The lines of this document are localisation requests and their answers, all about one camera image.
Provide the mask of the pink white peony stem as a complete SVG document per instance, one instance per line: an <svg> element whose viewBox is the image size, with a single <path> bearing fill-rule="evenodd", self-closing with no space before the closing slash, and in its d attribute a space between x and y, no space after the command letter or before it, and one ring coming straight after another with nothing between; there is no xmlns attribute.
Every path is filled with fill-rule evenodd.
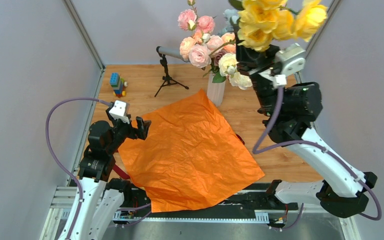
<svg viewBox="0 0 384 240"><path fill-rule="evenodd" d="M213 77L210 82L223 83L229 81L233 87L238 87L241 90L250 88L252 81L249 76L245 76L239 72L238 63L235 53L218 52L211 63Z"/></svg>

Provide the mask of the yellow rose flower stem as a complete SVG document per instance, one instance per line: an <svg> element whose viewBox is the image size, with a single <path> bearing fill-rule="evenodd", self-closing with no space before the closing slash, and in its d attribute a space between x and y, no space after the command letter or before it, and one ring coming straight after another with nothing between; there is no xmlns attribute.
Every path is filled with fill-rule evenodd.
<svg viewBox="0 0 384 240"><path fill-rule="evenodd" d="M304 0L299 10L286 0L231 0L238 10L237 46L264 52L272 41L302 39L309 42L328 19L320 0Z"/></svg>

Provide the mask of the light blue flower stem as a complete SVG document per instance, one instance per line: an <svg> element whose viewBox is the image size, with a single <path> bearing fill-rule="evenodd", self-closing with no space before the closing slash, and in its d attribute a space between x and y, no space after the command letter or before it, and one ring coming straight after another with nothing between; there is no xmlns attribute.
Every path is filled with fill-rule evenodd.
<svg viewBox="0 0 384 240"><path fill-rule="evenodd" d="M234 33L235 27L233 26L233 23L236 24L239 15L237 9L226 9L223 12L224 20L225 20L225 26L218 32L218 36L223 36L226 33Z"/></svg>

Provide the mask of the orange yellow wrapping paper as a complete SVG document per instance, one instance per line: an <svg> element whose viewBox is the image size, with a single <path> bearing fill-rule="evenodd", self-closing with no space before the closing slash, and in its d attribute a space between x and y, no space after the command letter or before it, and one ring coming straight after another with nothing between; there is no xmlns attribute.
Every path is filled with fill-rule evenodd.
<svg viewBox="0 0 384 240"><path fill-rule="evenodd" d="M265 175L203 90L143 118L147 138L127 139L118 152L153 213L215 206Z"/></svg>

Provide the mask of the pale pink rose stem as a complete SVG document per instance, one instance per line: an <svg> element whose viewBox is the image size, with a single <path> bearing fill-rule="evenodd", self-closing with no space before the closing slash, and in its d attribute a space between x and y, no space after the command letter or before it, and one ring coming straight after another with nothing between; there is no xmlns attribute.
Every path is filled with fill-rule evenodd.
<svg viewBox="0 0 384 240"><path fill-rule="evenodd" d="M224 44L222 38L218 35L212 35L207 43L195 44L187 53L187 59L189 62L197 68L205 68L210 65L212 59L220 58L226 52L223 48L218 49L215 53L212 53L218 47Z"/></svg>

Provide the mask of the peach rose flower stem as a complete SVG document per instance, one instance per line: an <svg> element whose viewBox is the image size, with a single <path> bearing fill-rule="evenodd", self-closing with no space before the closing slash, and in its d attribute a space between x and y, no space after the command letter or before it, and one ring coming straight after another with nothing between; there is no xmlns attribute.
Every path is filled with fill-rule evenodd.
<svg viewBox="0 0 384 240"><path fill-rule="evenodd" d="M201 44L203 42L203 31L202 30L195 30L192 36L184 38L179 46L179 53L181 58L184 61L189 60L189 53L192 49L192 47L196 44Z"/></svg>

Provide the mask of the pink rose flower stem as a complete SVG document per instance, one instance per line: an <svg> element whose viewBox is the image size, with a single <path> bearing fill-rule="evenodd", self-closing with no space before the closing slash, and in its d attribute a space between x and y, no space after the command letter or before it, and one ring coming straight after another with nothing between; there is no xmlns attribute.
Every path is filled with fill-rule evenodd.
<svg viewBox="0 0 384 240"><path fill-rule="evenodd" d="M178 27L183 31L198 31L210 34L214 31L215 17L203 15L198 16L195 0L187 0L188 9L181 11L177 18Z"/></svg>

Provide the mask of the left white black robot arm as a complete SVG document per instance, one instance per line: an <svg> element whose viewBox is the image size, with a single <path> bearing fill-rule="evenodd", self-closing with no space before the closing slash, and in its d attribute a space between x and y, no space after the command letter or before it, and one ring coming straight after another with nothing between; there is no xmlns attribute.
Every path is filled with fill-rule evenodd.
<svg viewBox="0 0 384 240"><path fill-rule="evenodd" d="M113 126L99 120L89 127L88 141L78 172L77 191L61 240L100 240L119 207L133 201L131 186L126 180L113 178L114 154L126 139L145 140L151 121L136 117L130 121L113 119Z"/></svg>

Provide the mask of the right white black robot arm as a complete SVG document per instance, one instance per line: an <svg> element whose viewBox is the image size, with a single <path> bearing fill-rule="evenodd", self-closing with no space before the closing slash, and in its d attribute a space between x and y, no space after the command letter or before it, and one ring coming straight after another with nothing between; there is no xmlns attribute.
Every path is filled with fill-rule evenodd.
<svg viewBox="0 0 384 240"><path fill-rule="evenodd" d="M285 49L270 45L264 52L236 46L237 69L241 76L250 78L260 105L258 112L267 117L252 153L264 153L261 143L269 137L273 148L284 147L295 153L322 177L314 182L274 180L265 195L266 204L272 209L290 203L319 205L336 217L349 218L364 216L373 199L377 210L373 219L378 221L382 210L373 192L377 176L347 163L312 126L323 109L319 84L287 86L287 77L305 67L305 56L305 50L296 43Z"/></svg>

